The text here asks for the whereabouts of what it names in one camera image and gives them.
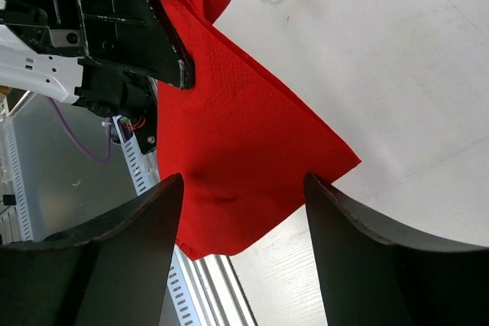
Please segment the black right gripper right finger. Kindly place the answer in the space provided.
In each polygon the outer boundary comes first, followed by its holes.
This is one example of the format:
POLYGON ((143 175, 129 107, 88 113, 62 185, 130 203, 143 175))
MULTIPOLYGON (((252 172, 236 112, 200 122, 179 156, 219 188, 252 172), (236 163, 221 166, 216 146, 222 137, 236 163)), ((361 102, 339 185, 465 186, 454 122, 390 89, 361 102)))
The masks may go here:
POLYGON ((488 249, 428 234, 307 174, 306 215, 330 325, 486 325, 488 249))

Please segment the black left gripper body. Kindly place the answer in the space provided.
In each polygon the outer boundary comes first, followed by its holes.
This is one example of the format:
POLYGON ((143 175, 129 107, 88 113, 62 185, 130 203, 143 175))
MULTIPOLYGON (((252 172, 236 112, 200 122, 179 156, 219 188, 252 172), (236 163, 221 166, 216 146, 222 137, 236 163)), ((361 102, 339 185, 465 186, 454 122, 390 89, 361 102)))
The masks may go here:
POLYGON ((1 24, 37 54, 82 57, 76 0, 3 0, 1 24))

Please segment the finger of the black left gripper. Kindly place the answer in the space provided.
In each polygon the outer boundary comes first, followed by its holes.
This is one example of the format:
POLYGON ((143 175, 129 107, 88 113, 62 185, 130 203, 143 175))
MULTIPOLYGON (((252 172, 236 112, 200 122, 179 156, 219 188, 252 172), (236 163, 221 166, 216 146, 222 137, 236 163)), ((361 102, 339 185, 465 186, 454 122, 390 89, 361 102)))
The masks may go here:
POLYGON ((77 0, 86 56, 177 89, 195 85, 192 57, 160 0, 77 0))

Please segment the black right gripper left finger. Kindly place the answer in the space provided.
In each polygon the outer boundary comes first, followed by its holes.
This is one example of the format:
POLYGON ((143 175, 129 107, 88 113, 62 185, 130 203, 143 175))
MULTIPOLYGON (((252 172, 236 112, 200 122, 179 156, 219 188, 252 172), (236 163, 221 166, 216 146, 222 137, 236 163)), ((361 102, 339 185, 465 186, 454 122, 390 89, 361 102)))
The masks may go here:
POLYGON ((170 258, 153 241, 168 211, 176 235, 184 181, 174 174, 143 195, 42 241, 1 248, 3 325, 156 325, 170 258))

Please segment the red paper napkin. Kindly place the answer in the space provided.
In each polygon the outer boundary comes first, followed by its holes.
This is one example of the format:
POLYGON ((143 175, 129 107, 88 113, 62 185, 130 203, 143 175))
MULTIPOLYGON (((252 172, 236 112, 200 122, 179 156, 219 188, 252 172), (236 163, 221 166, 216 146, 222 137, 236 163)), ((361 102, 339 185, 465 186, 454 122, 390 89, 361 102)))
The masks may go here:
POLYGON ((304 203, 303 177, 334 182, 360 162, 298 96, 215 28, 231 0, 160 0, 196 84, 158 88, 161 177, 184 181, 177 246, 234 256, 304 203))

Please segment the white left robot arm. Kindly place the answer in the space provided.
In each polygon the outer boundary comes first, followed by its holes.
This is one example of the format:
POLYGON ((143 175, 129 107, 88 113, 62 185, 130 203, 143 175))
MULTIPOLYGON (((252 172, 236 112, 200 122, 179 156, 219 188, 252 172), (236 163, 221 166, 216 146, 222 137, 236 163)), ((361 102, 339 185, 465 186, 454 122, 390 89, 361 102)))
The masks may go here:
POLYGON ((101 117, 153 112, 195 66, 160 0, 2 0, 1 81, 101 117))

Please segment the aluminium mounting rail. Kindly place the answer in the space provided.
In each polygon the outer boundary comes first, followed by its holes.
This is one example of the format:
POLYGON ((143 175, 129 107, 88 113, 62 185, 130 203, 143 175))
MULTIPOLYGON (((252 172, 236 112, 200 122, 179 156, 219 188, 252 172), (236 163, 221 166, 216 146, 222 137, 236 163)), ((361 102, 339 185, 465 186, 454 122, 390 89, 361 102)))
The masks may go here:
POLYGON ((201 325, 256 325, 235 269, 227 256, 210 255, 180 263, 201 325))

